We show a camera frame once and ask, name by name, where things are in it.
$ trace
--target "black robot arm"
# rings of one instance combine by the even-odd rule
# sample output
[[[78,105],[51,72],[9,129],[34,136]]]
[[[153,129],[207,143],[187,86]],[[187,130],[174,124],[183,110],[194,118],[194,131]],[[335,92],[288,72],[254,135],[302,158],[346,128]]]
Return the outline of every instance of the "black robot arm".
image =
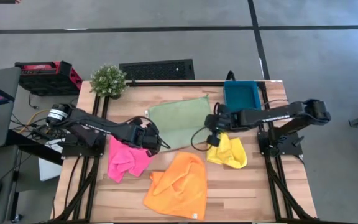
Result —
[[[293,119],[284,126],[275,128],[272,141],[295,133],[311,124],[324,125],[331,120],[331,115],[327,112],[324,102],[319,100],[296,101],[267,110],[239,111],[230,111],[226,105],[217,103],[214,107],[214,114],[209,114],[205,119],[205,126],[213,133],[208,137],[207,142],[218,146],[217,135],[220,132],[248,131],[261,124],[287,118]]]
[[[125,123],[115,123],[88,114],[84,110],[72,108],[70,105],[53,105],[47,123],[51,128],[63,128],[75,135],[88,147],[93,147],[98,133],[90,132],[84,126],[113,135],[120,142],[130,147],[148,149],[147,154],[153,156],[160,151],[162,140],[159,130],[153,122],[144,128],[141,117],[134,117]]]

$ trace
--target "wooden table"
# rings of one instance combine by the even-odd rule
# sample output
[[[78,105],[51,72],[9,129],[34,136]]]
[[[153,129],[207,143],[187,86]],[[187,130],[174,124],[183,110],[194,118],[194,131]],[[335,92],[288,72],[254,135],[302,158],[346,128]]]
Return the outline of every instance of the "wooden table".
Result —
[[[282,81],[265,81],[268,99],[285,99],[285,90]],[[211,109],[215,102],[223,102],[223,88],[221,86],[153,86],[130,87],[118,100],[109,101],[107,119],[122,122],[133,116],[144,115],[145,110],[151,106],[171,101],[187,100],[207,95]],[[90,83],[83,82],[78,107],[92,113],[95,95],[90,93]],[[286,101],[271,103],[271,107],[282,106]],[[99,104],[99,116],[101,115],[103,99]],[[276,126],[285,124],[286,121],[275,122]],[[205,220],[250,222],[250,221],[274,221],[272,199],[265,161],[259,152],[256,138],[258,129],[252,129],[243,133],[231,133],[231,137],[240,137],[246,150],[248,163],[240,169],[232,169],[206,162],[205,152],[199,152],[191,147],[180,149],[197,154],[206,164],[208,178],[208,201],[206,205]],[[163,152],[157,154],[147,170],[140,176],[125,175],[120,184],[115,183],[107,175],[108,167],[108,142],[106,141],[106,153],[99,163],[96,190],[94,193],[92,222],[193,222],[182,217],[161,215],[143,205],[143,199],[150,187],[149,175],[153,170],[166,170],[178,151]],[[56,214],[63,210],[68,180],[76,158],[65,159],[60,176],[56,197]],[[303,164],[294,156],[282,156],[283,168],[289,191],[297,202],[311,216],[316,216],[313,199],[308,184]],[[68,201],[74,196],[80,179],[82,159],[75,169],[75,174],[70,186]],[[282,217],[285,217],[285,207],[281,192],[277,189]],[[85,204],[88,198],[86,192],[82,199],[80,218],[85,216]]]

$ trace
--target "green plant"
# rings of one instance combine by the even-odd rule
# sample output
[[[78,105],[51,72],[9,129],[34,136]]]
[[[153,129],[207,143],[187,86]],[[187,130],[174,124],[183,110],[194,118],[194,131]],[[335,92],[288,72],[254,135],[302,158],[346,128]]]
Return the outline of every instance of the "green plant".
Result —
[[[98,96],[120,96],[126,89],[125,76],[115,65],[103,65],[91,75],[91,92]]]

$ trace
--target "concrete floor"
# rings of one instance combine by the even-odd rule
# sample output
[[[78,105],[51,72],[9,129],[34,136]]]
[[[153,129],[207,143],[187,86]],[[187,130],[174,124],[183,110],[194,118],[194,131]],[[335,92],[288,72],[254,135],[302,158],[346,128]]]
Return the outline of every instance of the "concrete floor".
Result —
[[[254,0],[260,26],[358,25],[358,1]],[[244,0],[23,0],[0,5],[2,29],[72,29],[161,26],[251,26]],[[290,101],[324,100],[333,117],[301,133],[306,171],[318,216],[358,223],[358,30],[262,31],[271,79],[282,79]],[[14,62],[66,60],[85,80],[104,63],[192,58],[196,79],[262,79],[254,33],[244,31],[103,34],[0,34],[0,68]],[[19,89],[14,113],[35,112]],[[47,109],[72,98],[33,97]],[[35,168],[36,161],[29,162]],[[46,220],[57,181],[21,195],[23,223]],[[43,197],[37,203],[34,195]]]

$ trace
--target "orange towel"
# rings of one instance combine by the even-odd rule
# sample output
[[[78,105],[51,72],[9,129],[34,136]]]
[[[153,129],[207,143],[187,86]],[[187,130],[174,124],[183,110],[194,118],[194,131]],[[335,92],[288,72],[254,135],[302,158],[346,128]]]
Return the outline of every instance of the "orange towel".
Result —
[[[165,215],[204,220],[206,172],[195,154],[178,152],[165,172],[152,172],[144,205]]]

